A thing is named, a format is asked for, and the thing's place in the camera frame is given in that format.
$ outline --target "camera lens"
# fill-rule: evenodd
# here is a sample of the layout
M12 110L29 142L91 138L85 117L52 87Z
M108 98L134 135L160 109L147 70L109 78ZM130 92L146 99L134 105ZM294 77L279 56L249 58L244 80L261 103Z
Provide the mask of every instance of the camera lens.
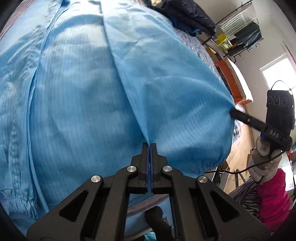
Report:
M271 104L271 103L272 103L272 97L268 96L268 104Z
M275 105L279 105L279 102L280 102L280 99L279 99L278 96L276 96L276 97L274 98L274 104L275 104Z
M284 97L281 101L282 105L285 107L287 105L287 99Z

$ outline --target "striped fabric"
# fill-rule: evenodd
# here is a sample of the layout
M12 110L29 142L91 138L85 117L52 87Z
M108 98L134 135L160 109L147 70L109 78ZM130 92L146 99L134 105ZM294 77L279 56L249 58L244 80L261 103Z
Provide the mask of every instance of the striped fabric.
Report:
M244 184L233 190L228 195L241 205L248 213L256 218L259 215L260 198L256 190L257 184L253 178L249 178Z
M9 28L16 22L16 20L27 10L27 8L33 4L35 0L23 0L20 5L16 8L13 14L10 16L9 20L5 24L4 28L0 32L0 40L3 38L4 34L9 30Z

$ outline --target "gray glove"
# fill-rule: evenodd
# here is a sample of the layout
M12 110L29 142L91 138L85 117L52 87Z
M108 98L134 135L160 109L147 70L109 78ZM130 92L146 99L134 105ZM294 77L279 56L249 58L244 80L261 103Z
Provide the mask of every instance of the gray glove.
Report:
M250 158L248 167L254 164L264 163L281 153L281 150L274 150L272 154L268 156L270 152L270 143L260 137L257 138L255 146L256 149L251 152L252 157ZM260 182L260 185L262 185L264 182L271 180L276 175L281 158L282 155L271 162L253 167L249 169L249 173L256 182L259 182L263 177Z

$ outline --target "white wall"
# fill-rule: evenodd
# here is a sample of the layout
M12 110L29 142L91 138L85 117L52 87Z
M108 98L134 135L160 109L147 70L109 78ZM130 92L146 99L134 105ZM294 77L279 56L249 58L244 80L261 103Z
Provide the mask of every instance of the white wall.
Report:
M195 0L195 2L214 22L219 21L241 5L241 0ZM254 98L253 103L247 104L249 114L265 121L266 95L269 87L259 69L285 53L281 46L283 41L295 58L296 33L283 12L272 0L254 0L253 5L264 40L257 48L254 47L250 52L245 51L241 57L238 56L236 65L243 74ZM259 136L259 132L255 130L253 134L254 139ZM291 136L295 142L296 130L291 132Z

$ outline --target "pink jacket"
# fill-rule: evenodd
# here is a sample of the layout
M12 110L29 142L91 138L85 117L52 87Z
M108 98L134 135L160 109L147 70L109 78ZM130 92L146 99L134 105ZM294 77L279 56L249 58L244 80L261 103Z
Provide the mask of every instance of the pink jacket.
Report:
M284 171L278 169L271 180L257 186L257 193L261 198L258 218L270 232L275 232L290 212L290 199L285 191L285 176Z

